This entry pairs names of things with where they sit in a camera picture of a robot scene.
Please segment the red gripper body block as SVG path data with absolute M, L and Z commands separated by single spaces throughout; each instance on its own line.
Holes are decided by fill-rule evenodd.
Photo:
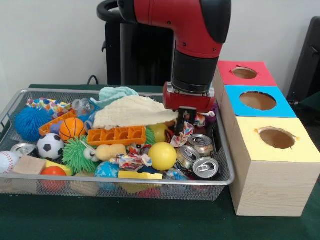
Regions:
M 189 109 L 197 112 L 210 112 L 215 103 L 215 89 L 211 87 L 207 93 L 193 94 L 179 91 L 171 82 L 163 86 L 163 104 L 168 110 Z

